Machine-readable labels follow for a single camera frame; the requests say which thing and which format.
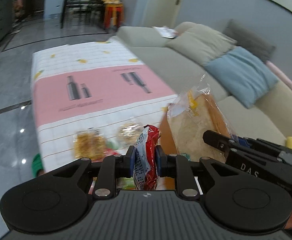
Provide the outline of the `bagged sliced bread loaf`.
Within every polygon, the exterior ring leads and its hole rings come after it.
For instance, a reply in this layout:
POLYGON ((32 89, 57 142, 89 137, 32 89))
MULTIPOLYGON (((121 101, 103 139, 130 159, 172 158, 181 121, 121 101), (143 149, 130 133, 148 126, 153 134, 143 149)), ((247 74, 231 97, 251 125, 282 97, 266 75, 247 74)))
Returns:
POLYGON ((233 126, 215 101, 207 74, 203 74, 196 85, 176 98, 167 108, 166 116, 178 153, 189 155, 191 161, 211 157, 226 162, 225 153, 203 140, 207 130, 229 139, 238 139, 233 126))

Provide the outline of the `clear bag yellow snacks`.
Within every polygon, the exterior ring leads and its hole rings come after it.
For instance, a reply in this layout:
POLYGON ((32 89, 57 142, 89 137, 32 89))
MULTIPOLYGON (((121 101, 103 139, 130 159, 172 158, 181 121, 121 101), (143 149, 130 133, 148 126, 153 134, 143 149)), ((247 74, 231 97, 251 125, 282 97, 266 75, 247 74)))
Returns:
POLYGON ((73 150, 76 158, 99 160, 106 155, 106 140, 98 129, 78 131, 73 137, 73 150))

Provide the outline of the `red white snack bag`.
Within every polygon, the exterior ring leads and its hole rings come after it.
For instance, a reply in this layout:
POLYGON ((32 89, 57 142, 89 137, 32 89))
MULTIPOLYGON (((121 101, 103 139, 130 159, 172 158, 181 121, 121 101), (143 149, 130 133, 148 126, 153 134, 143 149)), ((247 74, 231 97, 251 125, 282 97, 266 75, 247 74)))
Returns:
POLYGON ((146 125, 136 140, 134 166, 134 184, 139 191, 151 191, 157 187, 155 152, 160 130, 153 125, 146 125))

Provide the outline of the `orange cardboard storage box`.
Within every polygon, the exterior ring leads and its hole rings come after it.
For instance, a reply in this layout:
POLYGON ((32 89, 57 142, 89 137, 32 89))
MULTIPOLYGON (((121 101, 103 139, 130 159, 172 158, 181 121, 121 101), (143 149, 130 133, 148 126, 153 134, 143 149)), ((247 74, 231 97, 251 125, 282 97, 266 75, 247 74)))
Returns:
POLYGON ((188 163, 186 157, 180 154, 170 156, 170 154, 177 154, 177 150, 167 120, 167 112, 164 113, 159 130, 161 135, 160 146, 166 155, 166 157, 164 157, 166 167, 160 169, 160 177, 164 178, 164 185, 167 190, 178 190, 179 179, 185 175, 185 173, 179 169, 179 165, 181 165, 181 168, 185 168, 188 163))

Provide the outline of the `beige fabric sofa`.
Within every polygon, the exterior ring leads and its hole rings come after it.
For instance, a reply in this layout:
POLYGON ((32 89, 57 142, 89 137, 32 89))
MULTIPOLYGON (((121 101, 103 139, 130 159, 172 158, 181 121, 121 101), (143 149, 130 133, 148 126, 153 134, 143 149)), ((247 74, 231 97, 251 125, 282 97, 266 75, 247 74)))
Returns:
POLYGON ((277 80, 269 92, 246 108, 204 69, 209 60, 234 48, 230 39, 192 22, 179 24, 177 32, 177 38, 168 39, 154 28, 121 27, 110 40, 125 45, 177 93, 188 90, 204 77, 221 112, 241 137, 277 144, 292 137, 292 90, 284 82, 277 80))

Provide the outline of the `green slipper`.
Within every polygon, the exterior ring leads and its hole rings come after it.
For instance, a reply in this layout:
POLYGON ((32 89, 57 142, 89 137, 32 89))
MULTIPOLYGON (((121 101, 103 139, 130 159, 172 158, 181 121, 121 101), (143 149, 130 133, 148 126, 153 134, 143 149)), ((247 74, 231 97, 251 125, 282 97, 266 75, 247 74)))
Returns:
POLYGON ((40 154, 36 154, 32 160, 32 173, 34 178, 45 173, 40 154))

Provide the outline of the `light blue cushion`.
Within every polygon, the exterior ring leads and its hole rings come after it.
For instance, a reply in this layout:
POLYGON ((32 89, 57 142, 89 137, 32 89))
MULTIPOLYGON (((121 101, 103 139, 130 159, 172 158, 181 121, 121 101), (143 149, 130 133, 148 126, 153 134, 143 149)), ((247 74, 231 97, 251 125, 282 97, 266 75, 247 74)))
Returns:
POLYGON ((255 55, 242 47, 210 61, 205 70, 245 108, 275 87, 278 78, 255 55))

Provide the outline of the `pink cushion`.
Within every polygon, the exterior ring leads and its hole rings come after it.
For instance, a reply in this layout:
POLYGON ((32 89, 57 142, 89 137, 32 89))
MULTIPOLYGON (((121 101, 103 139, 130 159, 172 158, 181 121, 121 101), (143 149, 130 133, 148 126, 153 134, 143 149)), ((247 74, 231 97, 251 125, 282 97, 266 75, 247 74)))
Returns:
POLYGON ((292 80, 280 70, 271 61, 266 61, 265 65, 284 83, 292 90, 292 80))

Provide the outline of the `clear bag of peanuts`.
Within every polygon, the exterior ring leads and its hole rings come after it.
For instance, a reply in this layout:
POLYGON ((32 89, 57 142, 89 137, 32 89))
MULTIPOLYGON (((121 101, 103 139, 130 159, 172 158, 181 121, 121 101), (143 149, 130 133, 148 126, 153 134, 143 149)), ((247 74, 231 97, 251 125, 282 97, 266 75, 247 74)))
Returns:
POLYGON ((122 125, 118 130, 118 141, 122 145, 133 145, 143 131, 143 126, 137 122, 130 121, 122 125))

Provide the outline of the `beige cushion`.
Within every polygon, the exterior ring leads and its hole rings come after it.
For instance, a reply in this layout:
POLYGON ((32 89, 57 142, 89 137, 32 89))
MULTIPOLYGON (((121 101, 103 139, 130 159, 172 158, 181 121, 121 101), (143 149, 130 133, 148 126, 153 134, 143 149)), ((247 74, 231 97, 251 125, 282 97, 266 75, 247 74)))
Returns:
POLYGON ((204 66, 234 49, 237 41, 206 25, 196 24, 166 46, 204 66))

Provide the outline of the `grey cushion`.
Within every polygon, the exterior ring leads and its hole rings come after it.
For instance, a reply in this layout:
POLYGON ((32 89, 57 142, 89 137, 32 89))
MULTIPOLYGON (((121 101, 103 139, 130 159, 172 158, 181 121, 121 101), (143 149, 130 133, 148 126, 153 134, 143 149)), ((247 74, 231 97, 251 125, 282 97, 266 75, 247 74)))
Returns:
POLYGON ((241 22, 231 19, 223 33, 237 41, 237 46, 243 47, 257 56, 264 63, 271 59, 275 46, 260 35, 246 28, 241 22))

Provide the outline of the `pink white patterned tablecloth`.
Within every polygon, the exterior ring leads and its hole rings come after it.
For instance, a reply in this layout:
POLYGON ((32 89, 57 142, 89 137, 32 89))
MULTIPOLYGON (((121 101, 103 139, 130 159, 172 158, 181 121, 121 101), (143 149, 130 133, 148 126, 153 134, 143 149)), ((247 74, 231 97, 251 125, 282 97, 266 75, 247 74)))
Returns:
POLYGON ((77 132, 95 129, 116 142, 119 128, 130 121, 158 125, 177 96, 114 38, 35 52, 31 91, 46 172, 74 161, 77 132))

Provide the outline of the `papers on sofa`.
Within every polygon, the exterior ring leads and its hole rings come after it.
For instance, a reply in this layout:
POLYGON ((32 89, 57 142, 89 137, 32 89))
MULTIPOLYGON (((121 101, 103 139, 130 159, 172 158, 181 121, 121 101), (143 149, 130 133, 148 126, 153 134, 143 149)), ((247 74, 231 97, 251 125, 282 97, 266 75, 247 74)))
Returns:
POLYGON ((167 26, 153 27, 153 29, 155 29, 162 38, 173 39, 178 36, 178 32, 175 29, 170 29, 167 26))

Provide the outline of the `orange stool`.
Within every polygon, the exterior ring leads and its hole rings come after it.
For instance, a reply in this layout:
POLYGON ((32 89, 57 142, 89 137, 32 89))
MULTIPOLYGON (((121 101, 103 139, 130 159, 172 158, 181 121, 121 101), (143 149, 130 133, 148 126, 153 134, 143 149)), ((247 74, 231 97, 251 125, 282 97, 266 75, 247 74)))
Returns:
POLYGON ((109 29, 111 26, 119 29, 124 20, 124 6, 122 3, 106 3, 104 15, 104 28, 109 29))

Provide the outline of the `black dining table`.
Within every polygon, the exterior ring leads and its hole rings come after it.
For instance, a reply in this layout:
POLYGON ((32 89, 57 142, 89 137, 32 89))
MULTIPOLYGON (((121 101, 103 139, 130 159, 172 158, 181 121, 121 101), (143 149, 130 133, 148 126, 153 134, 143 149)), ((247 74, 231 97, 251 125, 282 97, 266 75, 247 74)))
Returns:
POLYGON ((104 2, 102 0, 63 0, 62 11, 60 16, 60 28, 64 27, 65 16, 67 9, 79 9, 81 15, 83 9, 85 12, 101 12, 104 9, 104 2))

